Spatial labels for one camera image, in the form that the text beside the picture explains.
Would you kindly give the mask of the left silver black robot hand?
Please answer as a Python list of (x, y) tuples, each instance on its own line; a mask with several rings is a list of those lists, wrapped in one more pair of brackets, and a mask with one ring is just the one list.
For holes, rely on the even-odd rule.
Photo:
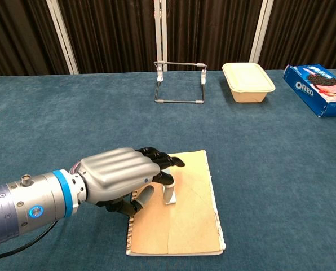
[(124, 147), (81, 159), (76, 172), (86, 184), (88, 203), (131, 217), (152, 197), (152, 182), (173, 187), (173, 176), (164, 171), (172, 166), (185, 163), (153, 147)]

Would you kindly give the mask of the light blue paper strip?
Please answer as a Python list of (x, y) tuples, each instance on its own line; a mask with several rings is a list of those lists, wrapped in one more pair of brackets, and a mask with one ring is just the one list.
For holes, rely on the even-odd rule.
[(162, 185), (163, 199), (166, 205), (176, 203), (175, 181), (171, 185)]

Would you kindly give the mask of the tan spiral notebook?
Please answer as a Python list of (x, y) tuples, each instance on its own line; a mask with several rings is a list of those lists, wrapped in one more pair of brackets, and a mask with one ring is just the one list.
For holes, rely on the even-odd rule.
[(166, 204), (163, 186), (152, 183), (148, 204), (129, 219), (129, 256), (209, 256), (226, 248), (205, 150), (176, 153), (184, 167), (167, 168), (176, 202)]

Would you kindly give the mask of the blue felt table mat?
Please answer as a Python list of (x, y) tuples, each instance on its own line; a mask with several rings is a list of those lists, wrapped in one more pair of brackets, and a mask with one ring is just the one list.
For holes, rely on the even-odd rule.
[(336, 271), (336, 117), (276, 89), (236, 103), (208, 71), (197, 104), (154, 102), (156, 74), (0, 76), (0, 185), (119, 147), (205, 150), (226, 250), (131, 257), (127, 218), (83, 204), (0, 271)]

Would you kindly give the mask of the dark brown pleated curtain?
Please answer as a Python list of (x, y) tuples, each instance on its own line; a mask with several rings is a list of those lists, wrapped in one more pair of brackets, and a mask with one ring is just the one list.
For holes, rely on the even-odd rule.
[(0, 0), (0, 76), (68, 72), (46, 0)]
[(171, 71), (186, 63), (220, 70), (248, 62), (263, 0), (167, 0), (167, 53)]
[(154, 71), (153, 0), (58, 0), (80, 73)]
[(259, 64), (336, 68), (336, 0), (274, 0)]

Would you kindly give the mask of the white lidded food container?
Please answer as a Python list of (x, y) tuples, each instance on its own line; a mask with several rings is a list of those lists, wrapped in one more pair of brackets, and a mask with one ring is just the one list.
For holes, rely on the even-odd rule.
[(222, 70), (235, 102), (260, 103), (276, 89), (259, 64), (225, 63)]

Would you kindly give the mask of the blue Oreo cookie box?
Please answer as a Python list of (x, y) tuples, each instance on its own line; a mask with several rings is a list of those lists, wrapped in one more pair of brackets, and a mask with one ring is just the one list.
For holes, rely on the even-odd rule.
[(336, 117), (336, 76), (319, 64), (287, 65), (284, 80), (318, 117)]

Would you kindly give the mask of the white partition frame post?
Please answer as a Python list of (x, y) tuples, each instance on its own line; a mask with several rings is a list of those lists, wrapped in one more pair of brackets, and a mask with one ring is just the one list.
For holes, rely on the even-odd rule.
[(265, 39), (273, 3), (274, 0), (262, 0), (255, 36), (251, 47), (249, 62), (252, 63), (259, 62), (260, 53), (263, 47), (263, 42)]
[(154, 0), (157, 60), (168, 62), (166, 0)]
[(60, 47), (63, 52), (69, 73), (71, 75), (77, 75), (79, 74), (78, 66), (58, 0), (46, 0), (46, 3), (56, 30), (56, 34), (59, 39)]

